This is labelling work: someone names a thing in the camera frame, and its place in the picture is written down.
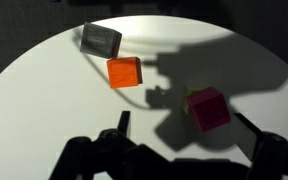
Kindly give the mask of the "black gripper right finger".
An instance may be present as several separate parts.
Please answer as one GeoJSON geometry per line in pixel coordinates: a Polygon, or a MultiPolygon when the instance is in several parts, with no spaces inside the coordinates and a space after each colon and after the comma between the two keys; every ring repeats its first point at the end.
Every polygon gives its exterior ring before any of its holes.
{"type": "Polygon", "coordinates": [[[241,113],[235,117],[237,146],[252,162],[246,180],[282,180],[288,176],[288,140],[260,130],[241,113]]]}

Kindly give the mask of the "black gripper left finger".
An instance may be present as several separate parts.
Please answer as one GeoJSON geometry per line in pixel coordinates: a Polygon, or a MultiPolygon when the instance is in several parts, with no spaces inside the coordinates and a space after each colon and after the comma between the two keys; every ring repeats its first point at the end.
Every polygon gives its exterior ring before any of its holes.
{"type": "Polygon", "coordinates": [[[127,137],[130,111],[121,113],[118,126],[105,129],[92,141],[71,138],[65,145],[49,180],[93,180],[106,172],[113,180],[146,180],[165,177],[171,163],[146,145],[136,145],[127,137]]]}

